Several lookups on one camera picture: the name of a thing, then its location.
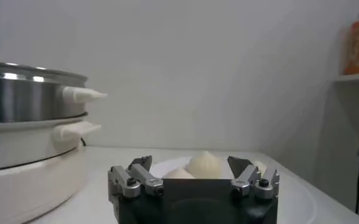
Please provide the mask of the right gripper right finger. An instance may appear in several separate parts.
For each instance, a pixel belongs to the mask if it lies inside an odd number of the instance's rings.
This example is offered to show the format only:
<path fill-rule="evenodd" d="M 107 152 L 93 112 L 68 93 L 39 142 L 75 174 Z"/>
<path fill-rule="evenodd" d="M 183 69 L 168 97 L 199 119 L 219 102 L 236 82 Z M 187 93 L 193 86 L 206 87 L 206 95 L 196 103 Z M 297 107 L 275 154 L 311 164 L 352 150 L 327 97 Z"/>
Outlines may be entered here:
<path fill-rule="evenodd" d="M 273 167 L 266 167 L 264 172 L 248 159 L 229 156 L 227 159 L 234 179 L 231 180 L 232 197 L 242 199 L 254 193 L 259 200 L 272 200 L 279 196 L 280 175 Z"/>

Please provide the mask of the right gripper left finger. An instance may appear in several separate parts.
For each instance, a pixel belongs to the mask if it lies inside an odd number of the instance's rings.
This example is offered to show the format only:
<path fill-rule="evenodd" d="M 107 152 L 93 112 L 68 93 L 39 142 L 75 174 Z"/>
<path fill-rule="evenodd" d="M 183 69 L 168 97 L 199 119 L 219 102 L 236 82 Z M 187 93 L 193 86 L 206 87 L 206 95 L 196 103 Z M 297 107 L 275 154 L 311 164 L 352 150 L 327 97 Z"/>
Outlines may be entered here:
<path fill-rule="evenodd" d="M 148 155 L 135 158 L 126 168 L 112 166 L 108 171 L 108 200 L 114 203 L 120 197 L 133 199 L 142 192 L 161 197 L 164 194 L 163 180 L 149 172 L 151 165 L 152 156 Z"/>

